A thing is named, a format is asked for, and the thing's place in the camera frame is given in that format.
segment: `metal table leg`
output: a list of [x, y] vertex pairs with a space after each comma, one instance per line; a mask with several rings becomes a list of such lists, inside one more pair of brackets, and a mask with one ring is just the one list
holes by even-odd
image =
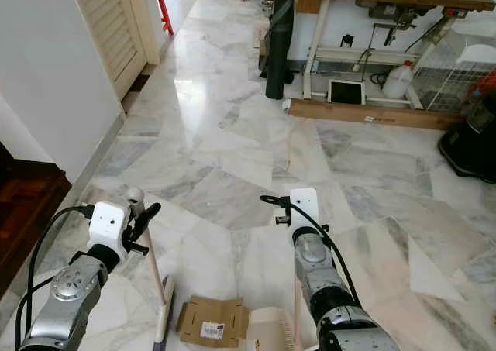
[[315, 25], [315, 30], [313, 31], [312, 45], [310, 46], [310, 51], [308, 53], [307, 64], [305, 66], [305, 72], [303, 73], [303, 98], [312, 98], [312, 84], [310, 79], [310, 72], [312, 71], [313, 61], [315, 60], [315, 54], [317, 53], [317, 47], [319, 46], [320, 39], [322, 38], [322, 33], [324, 31], [324, 25], [327, 19], [327, 10], [329, 9], [330, 0], [321, 0], [319, 15], [317, 16], [317, 24]]

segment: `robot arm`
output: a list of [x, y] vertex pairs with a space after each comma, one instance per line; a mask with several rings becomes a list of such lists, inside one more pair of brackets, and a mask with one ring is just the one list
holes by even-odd
[[[313, 188], [291, 191], [289, 203], [319, 220], [317, 194]], [[277, 222], [289, 224], [294, 245], [296, 276], [303, 297], [317, 325], [319, 351], [399, 351], [393, 339], [361, 308], [338, 274], [332, 250], [306, 217], [291, 211]]]
[[[78, 252], [68, 267], [50, 283], [48, 301], [22, 342], [21, 351], [75, 351], [86, 332], [88, 316], [100, 298], [109, 274], [135, 250], [143, 255], [148, 248], [136, 244], [160, 204], [148, 210], [141, 198], [130, 198], [129, 207], [98, 202], [90, 221], [89, 251]], [[134, 226], [129, 223], [135, 219]]]

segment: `wooden door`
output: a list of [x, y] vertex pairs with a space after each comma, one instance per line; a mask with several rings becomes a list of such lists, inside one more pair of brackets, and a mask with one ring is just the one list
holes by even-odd
[[130, 0], [77, 0], [119, 99], [146, 64]]

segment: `white plastic jug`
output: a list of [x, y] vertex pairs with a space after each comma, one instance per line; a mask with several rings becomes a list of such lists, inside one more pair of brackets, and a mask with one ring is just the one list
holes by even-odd
[[382, 92], [386, 97], [391, 99], [403, 98], [413, 80], [411, 65], [412, 62], [407, 60], [402, 66], [396, 67], [389, 73], [382, 88]]

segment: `cardboard piece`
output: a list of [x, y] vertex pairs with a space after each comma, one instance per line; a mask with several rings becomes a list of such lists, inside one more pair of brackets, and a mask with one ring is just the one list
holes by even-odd
[[246, 338], [248, 314], [241, 299], [217, 301], [191, 297], [183, 304], [177, 331], [182, 342], [213, 348], [237, 348]]

